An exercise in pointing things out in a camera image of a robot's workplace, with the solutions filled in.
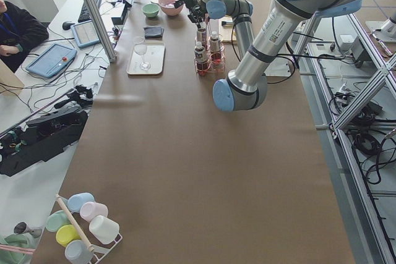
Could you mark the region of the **tea bottle taken out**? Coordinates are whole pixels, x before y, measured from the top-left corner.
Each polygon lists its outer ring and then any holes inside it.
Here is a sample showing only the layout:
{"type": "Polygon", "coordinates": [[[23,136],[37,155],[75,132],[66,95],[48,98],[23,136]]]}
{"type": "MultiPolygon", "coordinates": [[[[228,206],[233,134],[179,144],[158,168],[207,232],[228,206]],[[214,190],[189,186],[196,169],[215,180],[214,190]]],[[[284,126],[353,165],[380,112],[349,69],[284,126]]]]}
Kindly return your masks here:
{"type": "Polygon", "coordinates": [[[201,42],[202,46],[207,49],[207,31],[205,28],[198,28],[196,31],[196,41],[201,42]]]}

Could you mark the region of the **copper wire bottle basket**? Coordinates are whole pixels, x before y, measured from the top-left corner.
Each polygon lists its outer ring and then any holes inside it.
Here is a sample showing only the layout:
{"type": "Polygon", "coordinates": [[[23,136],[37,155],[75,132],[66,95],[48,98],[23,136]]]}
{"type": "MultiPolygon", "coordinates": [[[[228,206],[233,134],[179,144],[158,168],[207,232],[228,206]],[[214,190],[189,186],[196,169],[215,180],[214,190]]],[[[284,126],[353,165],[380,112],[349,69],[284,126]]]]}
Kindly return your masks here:
{"type": "Polygon", "coordinates": [[[208,60],[209,60],[209,68],[207,70],[206,75],[207,74],[223,73],[224,70],[225,70],[225,65],[226,65],[226,62],[225,62],[225,49],[224,49],[223,41],[222,41],[222,38],[221,38],[219,32],[216,31],[216,30],[212,30],[211,24],[210,24],[210,18],[209,18],[208,15],[205,16],[204,22],[200,23],[200,28],[205,28],[206,31],[207,31],[207,49],[206,50],[207,50],[207,55],[208,55],[208,60]],[[210,59],[210,34],[211,34],[212,31],[216,31],[219,34],[219,37],[220,37],[221,52],[222,52],[222,67],[219,68],[218,70],[213,69],[212,62],[211,62],[211,59],[210,59]]]}

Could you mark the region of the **tea bottle front left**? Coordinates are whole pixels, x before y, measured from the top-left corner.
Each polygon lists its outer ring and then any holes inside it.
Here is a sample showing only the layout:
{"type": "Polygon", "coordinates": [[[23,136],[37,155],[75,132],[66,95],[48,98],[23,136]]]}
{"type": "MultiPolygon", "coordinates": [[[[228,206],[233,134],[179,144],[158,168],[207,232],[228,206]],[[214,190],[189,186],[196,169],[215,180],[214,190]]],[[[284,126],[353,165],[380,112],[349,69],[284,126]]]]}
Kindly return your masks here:
{"type": "Polygon", "coordinates": [[[194,54],[197,73],[200,76],[205,76],[209,68],[209,60],[207,50],[200,41],[197,41],[195,44],[194,54]]]}

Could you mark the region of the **pink bowl with ice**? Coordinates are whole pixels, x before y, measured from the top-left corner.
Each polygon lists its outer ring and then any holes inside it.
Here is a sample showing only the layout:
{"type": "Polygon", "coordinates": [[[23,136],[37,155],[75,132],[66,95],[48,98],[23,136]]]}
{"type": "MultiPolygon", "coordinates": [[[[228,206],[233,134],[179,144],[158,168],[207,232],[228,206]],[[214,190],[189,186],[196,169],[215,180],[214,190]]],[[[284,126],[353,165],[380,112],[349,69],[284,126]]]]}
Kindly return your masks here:
{"type": "Polygon", "coordinates": [[[158,5],[162,12],[164,12],[168,16],[176,16],[178,15],[184,8],[184,5],[180,5],[179,7],[175,7],[176,0],[158,0],[158,5]]]}

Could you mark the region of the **wooden cutting board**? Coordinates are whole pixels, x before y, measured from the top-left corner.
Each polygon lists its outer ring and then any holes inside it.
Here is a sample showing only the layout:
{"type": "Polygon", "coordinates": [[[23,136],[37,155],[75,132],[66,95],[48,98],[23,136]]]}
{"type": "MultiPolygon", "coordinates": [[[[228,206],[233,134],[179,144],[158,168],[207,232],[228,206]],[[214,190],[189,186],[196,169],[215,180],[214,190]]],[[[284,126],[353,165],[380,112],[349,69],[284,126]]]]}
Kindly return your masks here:
{"type": "Polygon", "coordinates": [[[218,32],[224,43],[237,43],[236,33],[233,30],[233,19],[223,17],[218,21],[218,32]]]}

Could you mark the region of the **clear wine glass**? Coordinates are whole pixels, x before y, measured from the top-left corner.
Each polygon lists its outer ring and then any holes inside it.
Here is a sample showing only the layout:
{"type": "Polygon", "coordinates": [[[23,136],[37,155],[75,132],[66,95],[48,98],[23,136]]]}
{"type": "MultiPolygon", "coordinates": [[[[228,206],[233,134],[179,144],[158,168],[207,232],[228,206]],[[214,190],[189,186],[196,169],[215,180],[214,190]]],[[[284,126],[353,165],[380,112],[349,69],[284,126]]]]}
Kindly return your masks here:
{"type": "Polygon", "coordinates": [[[140,63],[140,68],[142,70],[149,70],[151,65],[145,60],[145,54],[147,52],[147,45],[145,43],[145,38],[143,36],[136,36],[134,38],[134,52],[139,55],[142,59],[140,63]]]}

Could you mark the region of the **black computer keyboard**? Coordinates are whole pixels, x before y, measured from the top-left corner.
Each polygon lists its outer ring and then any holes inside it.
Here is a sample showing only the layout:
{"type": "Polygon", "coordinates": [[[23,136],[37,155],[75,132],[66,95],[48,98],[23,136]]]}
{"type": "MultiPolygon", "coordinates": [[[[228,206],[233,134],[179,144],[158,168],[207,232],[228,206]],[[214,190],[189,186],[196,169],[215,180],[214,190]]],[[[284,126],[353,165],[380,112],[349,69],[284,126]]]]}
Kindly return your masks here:
{"type": "MultiPolygon", "coordinates": [[[[95,1],[97,8],[99,8],[101,5],[101,0],[94,0],[94,1],[95,1]]],[[[89,21],[90,19],[91,19],[91,16],[90,16],[88,7],[87,7],[86,3],[83,3],[81,10],[80,10],[79,18],[77,21],[78,21],[78,23],[81,23],[81,22],[89,21]]]]}

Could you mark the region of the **blue teach pendant tablet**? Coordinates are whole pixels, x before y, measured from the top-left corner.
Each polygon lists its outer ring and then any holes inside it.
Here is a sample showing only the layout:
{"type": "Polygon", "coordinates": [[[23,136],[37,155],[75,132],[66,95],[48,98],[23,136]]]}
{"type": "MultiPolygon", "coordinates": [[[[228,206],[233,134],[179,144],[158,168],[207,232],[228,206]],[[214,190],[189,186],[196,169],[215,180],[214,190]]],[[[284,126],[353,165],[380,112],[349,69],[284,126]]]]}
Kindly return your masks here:
{"type": "Polygon", "coordinates": [[[76,56],[75,48],[53,44],[31,62],[26,70],[31,74],[49,79],[68,68],[76,56]]]}

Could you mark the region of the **seated person dark jacket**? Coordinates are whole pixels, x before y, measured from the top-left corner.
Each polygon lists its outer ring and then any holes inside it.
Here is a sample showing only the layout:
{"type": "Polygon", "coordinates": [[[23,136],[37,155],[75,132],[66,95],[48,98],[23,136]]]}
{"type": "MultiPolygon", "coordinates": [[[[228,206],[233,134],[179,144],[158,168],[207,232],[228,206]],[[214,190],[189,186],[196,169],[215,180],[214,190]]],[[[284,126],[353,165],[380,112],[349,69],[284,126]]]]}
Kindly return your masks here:
{"type": "Polygon", "coordinates": [[[47,28],[29,11],[1,0],[1,61],[12,72],[48,38],[47,28]]]}

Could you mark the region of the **black equipment case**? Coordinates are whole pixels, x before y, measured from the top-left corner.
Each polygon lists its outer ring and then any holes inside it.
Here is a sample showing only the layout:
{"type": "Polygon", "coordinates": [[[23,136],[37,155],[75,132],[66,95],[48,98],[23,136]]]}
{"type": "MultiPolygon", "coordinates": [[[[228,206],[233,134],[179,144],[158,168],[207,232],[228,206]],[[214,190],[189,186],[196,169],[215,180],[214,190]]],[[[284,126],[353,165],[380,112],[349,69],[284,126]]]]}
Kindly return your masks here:
{"type": "Polygon", "coordinates": [[[11,177],[63,153],[80,139],[87,119],[79,107],[63,108],[9,130],[1,136],[1,174],[11,177]]]}

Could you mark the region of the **pink plastic cup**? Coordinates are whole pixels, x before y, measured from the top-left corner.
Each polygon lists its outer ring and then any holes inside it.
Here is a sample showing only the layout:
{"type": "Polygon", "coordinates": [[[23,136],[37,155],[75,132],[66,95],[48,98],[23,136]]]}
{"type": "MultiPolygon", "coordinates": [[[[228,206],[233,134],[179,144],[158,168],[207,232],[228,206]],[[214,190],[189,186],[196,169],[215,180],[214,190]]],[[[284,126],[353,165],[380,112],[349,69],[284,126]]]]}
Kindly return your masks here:
{"type": "Polygon", "coordinates": [[[79,214],[86,222],[91,222],[98,215],[107,217],[108,207],[98,202],[86,202],[81,206],[79,214]]]}

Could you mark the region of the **green plastic cup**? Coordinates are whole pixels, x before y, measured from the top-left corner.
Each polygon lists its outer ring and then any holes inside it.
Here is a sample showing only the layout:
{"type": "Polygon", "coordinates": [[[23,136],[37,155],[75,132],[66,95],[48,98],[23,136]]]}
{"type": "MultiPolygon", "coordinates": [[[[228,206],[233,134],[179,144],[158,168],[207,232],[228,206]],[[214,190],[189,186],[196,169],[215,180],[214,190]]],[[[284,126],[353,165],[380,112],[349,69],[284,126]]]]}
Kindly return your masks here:
{"type": "Polygon", "coordinates": [[[56,211],[49,215],[45,228],[49,232],[57,232],[61,227],[70,224],[70,221],[63,210],[56,211]]]}

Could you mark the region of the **yellow plastic cup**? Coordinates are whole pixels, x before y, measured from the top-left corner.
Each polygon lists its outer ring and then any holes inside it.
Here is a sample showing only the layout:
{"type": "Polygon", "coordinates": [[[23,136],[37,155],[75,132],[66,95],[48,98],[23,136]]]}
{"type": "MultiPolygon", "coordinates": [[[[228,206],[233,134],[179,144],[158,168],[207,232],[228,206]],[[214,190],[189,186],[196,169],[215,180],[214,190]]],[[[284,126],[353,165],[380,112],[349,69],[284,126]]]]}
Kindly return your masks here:
{"type": "Polygon", "coordinates": [[[67,245],[74,240],[80,240],[80,236],[76,228],[72,224],[61,226],[57,230],[56,242],[59,245],[67,247],[67,245]]]}

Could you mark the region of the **white cup rack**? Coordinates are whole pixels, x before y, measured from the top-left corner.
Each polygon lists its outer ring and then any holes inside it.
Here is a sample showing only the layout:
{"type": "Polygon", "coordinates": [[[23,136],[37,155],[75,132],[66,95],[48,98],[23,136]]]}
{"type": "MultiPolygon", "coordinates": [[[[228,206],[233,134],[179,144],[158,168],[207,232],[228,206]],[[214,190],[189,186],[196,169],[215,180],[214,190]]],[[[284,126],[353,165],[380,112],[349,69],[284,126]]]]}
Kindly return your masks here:
{"type": "Polygon", "coordinates": [[[67,215],[70,224],[72,224],[79,233],[80,240],[85,244],[87,249],[93,252],[93,258],[88,263],[101,263],[123,240],[121,228],[118,236],[110,244],[102,244],[90,231],[89,223],[81,218],[79,212],[69,211],[67,207],[68,199],[55,195],[55,201],[60,209],[67,215]]]}

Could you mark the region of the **grey plastic cup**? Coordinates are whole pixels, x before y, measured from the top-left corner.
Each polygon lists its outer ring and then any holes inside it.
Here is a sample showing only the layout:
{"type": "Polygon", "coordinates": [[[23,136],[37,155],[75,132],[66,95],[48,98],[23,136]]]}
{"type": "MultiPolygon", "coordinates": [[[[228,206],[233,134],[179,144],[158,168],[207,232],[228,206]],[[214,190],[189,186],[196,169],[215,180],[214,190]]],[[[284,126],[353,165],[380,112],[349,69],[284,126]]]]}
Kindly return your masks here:
{"type": "Polygon", "coordinates": [[[86,264],[93,258],[93,252],[89,251],[81,240],[68,243],[64,255],[73,264],[86,264]]]}

